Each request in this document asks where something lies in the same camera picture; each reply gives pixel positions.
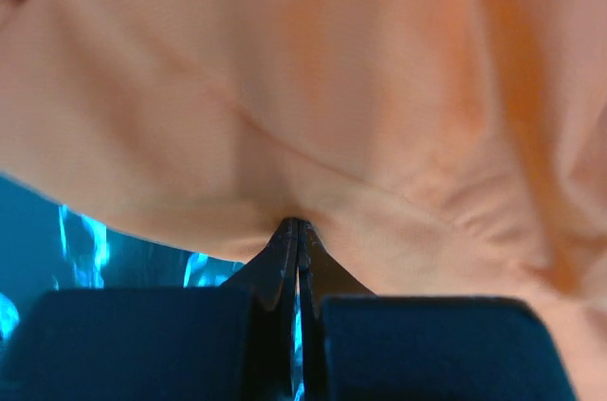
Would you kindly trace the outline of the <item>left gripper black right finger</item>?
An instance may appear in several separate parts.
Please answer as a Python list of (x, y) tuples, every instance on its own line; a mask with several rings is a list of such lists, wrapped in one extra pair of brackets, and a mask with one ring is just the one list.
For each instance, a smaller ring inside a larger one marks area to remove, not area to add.
[(309, 400), (572, 400), (547, 328), (513, 298), (381, 297), (298, 225)]

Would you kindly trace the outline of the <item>orange t shirt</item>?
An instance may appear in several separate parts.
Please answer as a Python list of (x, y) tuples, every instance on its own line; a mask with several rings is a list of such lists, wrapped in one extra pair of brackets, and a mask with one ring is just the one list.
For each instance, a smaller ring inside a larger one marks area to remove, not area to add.
[(1, 0), (1, 170), (167, 246), (298, 216), (378, 294), (522, 298), (606, 396), (606, 0)]

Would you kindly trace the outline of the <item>black marbled table mat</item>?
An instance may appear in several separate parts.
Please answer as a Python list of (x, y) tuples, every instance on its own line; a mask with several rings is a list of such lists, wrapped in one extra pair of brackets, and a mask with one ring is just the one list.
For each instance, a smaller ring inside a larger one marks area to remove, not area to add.
[[(8, 181), (1, 184), (1, 360), (18, 325), (44, 295), (63, 290), (217, 287), (244, 264), (125, 236)], [(298, 334), (291, 330), (292, 397)]]

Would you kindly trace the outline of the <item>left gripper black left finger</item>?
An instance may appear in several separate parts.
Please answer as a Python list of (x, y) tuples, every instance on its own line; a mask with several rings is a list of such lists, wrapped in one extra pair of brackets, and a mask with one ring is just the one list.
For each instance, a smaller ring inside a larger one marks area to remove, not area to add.
[(298, 225), (217, 287), (42, 296), (1, 360), (5, 400), (288, 400)]

